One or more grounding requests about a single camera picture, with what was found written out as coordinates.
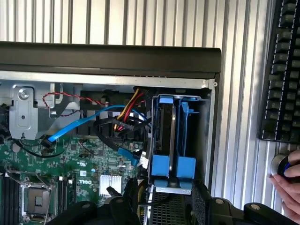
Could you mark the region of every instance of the yellow wire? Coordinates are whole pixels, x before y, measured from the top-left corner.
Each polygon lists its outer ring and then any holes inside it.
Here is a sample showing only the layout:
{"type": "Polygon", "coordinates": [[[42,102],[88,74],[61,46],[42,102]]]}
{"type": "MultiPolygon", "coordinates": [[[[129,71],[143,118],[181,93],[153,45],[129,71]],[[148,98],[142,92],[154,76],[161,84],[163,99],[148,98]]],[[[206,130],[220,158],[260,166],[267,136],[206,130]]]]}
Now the yellow wire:
{"type": "Polygon", "coordinates": [[[123,111],[121,112],[121,114],[117,117],[117,120],[119,120],[126,112],[127,108],[129,107],[130,103],[132,102],[132,100],[137,96],[137,93],[139,92],[139,89],[136,89],[135,94],[132,96],[132,98],[130,99],[130,101],[127,103],[127,105],[125,106],[125,108],[123,109],[123,111]]]}

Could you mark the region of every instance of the corrugated metal surface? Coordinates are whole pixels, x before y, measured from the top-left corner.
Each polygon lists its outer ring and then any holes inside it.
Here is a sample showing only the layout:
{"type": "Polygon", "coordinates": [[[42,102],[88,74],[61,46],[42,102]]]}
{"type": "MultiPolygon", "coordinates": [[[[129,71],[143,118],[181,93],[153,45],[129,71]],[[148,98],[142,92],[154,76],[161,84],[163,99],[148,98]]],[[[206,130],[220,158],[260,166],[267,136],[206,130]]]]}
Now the corrugated metal surface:
{"type": "Polygon", "coordinates": [[[218,47],[223,55],[213,195],[281,209],[268,182],[286,146],[256,138],[275,0],[0,0],[0,40],[218,47]]]}

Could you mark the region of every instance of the chipset heatsink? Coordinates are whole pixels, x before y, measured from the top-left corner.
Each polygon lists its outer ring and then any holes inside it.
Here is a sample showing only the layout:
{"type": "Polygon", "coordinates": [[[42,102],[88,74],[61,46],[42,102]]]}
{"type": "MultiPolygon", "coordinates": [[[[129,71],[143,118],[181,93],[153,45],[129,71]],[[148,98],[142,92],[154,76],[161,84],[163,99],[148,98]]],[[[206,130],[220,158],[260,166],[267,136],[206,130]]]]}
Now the chipset heatsink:
{"type": "Polygon", "coordinates": [[[121,176],[111,176],[111,175],[101,175],[99,184],[99,195],[102,197],[110,197],[111,195],[107,192],[107,188],[111,186],[117,192],[121,194],[122,192],[122,177],[121,176]]]}

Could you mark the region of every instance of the finger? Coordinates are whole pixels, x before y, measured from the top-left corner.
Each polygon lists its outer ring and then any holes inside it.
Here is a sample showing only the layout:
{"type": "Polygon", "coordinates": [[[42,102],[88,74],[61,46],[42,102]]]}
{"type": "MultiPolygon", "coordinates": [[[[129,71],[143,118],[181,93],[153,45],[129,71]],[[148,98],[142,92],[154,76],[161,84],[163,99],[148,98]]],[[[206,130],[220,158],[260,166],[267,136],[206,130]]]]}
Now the finger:
{"type": "Polygon", "coordinates": [[[296,164],[298,161],[300,161],[300,150],[293,151],[292,153],[289,154],[288,158],[290,164],[292,165],[296,164]]]}
{"type": "Polygon", "coordinates": [[[300,224],[300,215],[288,208],[285,202],[282,203],[282,208],[285,211],[286,217],[289,217],[292,221],[300,224]]]}
{"type": "Polygon", "coordinates": [[[270,178],[270,181],[273,183],[276,188],[278,194],[285,202],[288,208],[293,210],[294,212],[300,214],[300,204],[296,202],[279,184],[274,178],[270,178]]]}
{"type": "Polygon", "coordinates": [[[285,178],[278,174],[274,175],[274,179],[287,193],[300,194],[300,183],[289,183],[285,178]]]}
{"type": "Polygon", "coordinates": [[[300,177],[300,164],[293,165],[285,171],[286,177],[300,177]]]}

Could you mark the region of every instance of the metal mesh grille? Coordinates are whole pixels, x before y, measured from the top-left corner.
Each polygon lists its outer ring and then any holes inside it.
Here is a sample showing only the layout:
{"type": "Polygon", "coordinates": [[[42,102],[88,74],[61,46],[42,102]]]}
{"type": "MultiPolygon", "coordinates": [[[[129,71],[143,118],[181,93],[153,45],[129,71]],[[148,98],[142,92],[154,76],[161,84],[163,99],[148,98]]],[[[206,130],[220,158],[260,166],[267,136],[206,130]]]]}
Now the metal mesh grille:
{"type": "MultiPolygon", "coordinates": [[[[154,201],[160,201],[168,194],[155,193],[154,201]]],[[[153,207],[153,225],[185,225],[184,205],[181,196],[177,195],[170,202],[153,207]]]]}

